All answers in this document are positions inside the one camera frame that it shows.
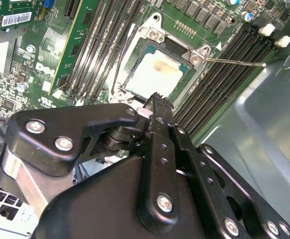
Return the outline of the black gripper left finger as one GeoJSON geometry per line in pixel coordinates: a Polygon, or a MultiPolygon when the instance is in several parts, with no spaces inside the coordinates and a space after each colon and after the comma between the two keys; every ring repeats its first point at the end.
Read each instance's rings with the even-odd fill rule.
{"type": "Polygon", "coordinates": [[[140,221],[145,226],[173,226],[180,208],[169,115],[170,101],[158,94],[137,110],[115,103],[18,112],[5,135],[0,182],[23,196],[40,219],[62,192],[138,157],[140,221]]]}

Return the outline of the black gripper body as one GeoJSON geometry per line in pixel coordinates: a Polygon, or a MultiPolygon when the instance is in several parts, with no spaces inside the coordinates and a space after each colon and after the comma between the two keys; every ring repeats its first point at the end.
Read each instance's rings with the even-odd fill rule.
{"type": "Polygon", "coordinates": [[[141,223],[137,199],[142,160],[138,157],[98,172],[55,197],[42,213],[34,239],[203,239],[204,230],[184,175],[177,174],[178,223],[152,233],[141,223]]]}

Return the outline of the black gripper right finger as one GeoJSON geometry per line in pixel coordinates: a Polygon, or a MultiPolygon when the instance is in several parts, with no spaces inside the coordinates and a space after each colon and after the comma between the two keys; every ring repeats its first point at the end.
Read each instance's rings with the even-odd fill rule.
{"type": "Polygon", "coordinates": [[[168,116],[180,175],[180,224],[168,239],[290,239],[290,224],[210,145],[168,116]]]}

